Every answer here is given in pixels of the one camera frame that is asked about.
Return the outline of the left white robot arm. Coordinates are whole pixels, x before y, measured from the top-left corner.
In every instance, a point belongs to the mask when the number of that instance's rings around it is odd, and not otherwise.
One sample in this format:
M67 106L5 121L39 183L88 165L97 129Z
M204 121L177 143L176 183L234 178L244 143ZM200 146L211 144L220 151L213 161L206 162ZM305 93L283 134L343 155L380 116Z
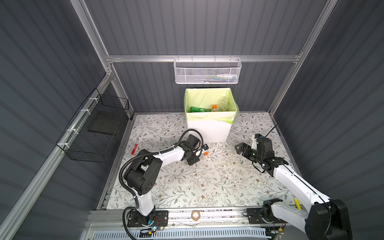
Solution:
M144 218L153 218L156 207L152 201L152 188L161 169L172 163L186 161L192 166L209 149L200 138L189 135L181 137L172 147L158 152L141 150L120 169L118 179L121 186L134 197L137 213Z

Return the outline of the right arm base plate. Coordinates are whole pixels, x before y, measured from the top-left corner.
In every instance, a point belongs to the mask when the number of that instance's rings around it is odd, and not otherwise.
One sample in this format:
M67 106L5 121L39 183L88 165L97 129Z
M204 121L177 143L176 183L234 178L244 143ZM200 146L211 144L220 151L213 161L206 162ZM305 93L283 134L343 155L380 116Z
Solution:
M243 213L247 217L249 224L283 224L286 225L284 220L280 220L273 216L271 210L264 210L263 208L246 208Z

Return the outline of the orange cap bottle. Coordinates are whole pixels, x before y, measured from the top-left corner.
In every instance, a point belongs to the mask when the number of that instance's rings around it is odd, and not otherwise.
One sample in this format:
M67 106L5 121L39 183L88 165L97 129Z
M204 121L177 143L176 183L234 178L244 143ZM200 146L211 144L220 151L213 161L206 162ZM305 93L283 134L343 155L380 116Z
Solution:
M203 145L203 152L201 155L201 160L209 161L210 160L210 150L207 144Z

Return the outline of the white green label bottle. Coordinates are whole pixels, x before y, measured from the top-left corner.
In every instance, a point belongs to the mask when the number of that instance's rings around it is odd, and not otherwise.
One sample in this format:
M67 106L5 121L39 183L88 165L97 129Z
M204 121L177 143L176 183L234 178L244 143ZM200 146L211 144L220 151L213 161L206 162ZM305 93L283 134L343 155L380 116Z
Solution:
M217 109L220 112L227 112L229 109L229 99L227 97L223 97L218 104Z

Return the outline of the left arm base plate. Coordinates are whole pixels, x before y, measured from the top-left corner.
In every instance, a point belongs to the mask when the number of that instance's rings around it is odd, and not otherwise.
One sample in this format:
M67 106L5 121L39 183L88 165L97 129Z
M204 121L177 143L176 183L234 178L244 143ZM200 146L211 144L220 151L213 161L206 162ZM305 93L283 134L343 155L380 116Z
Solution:
M169 220L169 211L154 210L148 216L137 211L131 211L127 216L128 227L166 227Z

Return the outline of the green sprite bottle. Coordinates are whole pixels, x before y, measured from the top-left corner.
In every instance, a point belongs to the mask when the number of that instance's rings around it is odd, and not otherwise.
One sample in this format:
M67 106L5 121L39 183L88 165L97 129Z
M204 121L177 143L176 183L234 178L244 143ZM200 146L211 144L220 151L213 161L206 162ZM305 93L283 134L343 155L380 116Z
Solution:
M191 113L209 113L211 110L204 109L204 108L197 108L197 107L191 107L190 112Z

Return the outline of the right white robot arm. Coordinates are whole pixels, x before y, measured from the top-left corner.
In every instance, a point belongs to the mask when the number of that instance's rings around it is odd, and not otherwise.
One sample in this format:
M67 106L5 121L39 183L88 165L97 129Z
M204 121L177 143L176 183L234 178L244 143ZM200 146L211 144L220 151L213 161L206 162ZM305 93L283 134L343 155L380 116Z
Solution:
M347 206L341 200L333 200L321 193L283 158L276 157L272 141L260 134L252 138L252 145L235 146L237 154L252 164L259 164L261 174L268 173L291 191L304 206L303 210L286 205L279 198L263 202L260 210L248 208L250 223L255 217L265 223L286 222L304 232L310 240L351 240L352 228Z

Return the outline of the orange label clear bottle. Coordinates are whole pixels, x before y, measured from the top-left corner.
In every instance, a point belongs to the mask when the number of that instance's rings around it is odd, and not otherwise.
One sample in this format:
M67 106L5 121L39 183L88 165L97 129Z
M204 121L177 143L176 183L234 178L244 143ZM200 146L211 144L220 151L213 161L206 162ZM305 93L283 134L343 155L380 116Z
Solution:
M212 112L219 112L220 110L219 110L219 108L218 108L218 106L217 105L213 105L212 106Z

